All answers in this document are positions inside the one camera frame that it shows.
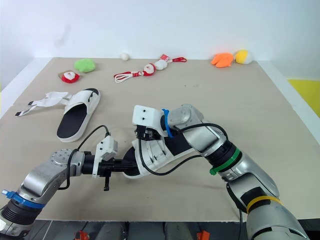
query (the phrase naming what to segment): green plush toy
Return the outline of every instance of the green plush toy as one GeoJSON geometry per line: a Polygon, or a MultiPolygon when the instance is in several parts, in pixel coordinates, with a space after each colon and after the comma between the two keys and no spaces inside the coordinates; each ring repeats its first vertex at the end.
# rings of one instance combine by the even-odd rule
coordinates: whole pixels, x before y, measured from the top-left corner
{"type": "Polygon", "coordinates": [[[90,58],[83,58],[74,63],[74,68],[81,73],[88,73],[96,69],[96,64],[90,58]]]}

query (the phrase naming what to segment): yellow ring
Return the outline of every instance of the yellow ring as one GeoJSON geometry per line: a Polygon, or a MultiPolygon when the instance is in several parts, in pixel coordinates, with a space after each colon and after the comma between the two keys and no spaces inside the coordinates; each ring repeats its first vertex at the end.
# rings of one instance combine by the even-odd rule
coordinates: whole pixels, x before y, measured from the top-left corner
{"type": "Polygon", "coordinates": [[[249,202],[248,206],[246,207],[246,212],[249,213],[249,210],[252,207],[252,205],[262,200],[272,200],[283,205],[282,202],[274,196],[258,196],[249,202]]]}

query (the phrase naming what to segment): orange plush toy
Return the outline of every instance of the orange plush toy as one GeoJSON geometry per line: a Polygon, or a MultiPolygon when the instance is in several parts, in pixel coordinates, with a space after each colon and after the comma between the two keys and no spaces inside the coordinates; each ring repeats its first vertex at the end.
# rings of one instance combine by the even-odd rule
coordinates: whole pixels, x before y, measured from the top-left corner
{"type": "Polygon", "coordinates": [[[231,53],[224,52],[215,55],[211,64],[215,65],[217,68],[230,67],[233,60],[234,56],[231,53]]]}

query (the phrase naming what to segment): yellow plush toy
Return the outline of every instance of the yellow plush toy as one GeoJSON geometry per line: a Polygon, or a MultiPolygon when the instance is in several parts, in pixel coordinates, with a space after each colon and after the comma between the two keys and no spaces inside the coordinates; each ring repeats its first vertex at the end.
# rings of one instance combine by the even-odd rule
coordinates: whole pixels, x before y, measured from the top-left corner
{"type": "Polygon", "coordinates": [[[238,64],[249,64],[254,60],[254,55],[248,50],[240,50],[234,55],[234,60],[238,64]]]}

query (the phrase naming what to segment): red and white toy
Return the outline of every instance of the red and white toy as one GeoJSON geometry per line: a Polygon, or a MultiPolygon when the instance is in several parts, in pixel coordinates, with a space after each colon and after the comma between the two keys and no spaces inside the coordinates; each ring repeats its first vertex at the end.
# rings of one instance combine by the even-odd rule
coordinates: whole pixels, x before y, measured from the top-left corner
{"type": "Polygon", "coordinates": [[[129,78],[134,78],[139,76],[149,77],[155,74],[156,70],[165,69],[168,66],[168,63],[172,63],[172,62],[185,63],[186,61],[187,59],[185,59],[184,57],[170,59],[167,55],[163,54],[161,58],[155,63],[148,63],[147,65],[145,65],[143,68],[143,71],[125,71],[123,73],[118,73],[113,77],[116,83],[121,83],[129,78]]]}
{"type": "Polygon", "coordinates": [[[61,80],[68,84],[73,84],[78,81],[79,75],[73,71],[66,71],[62,74],[61,80]]]}

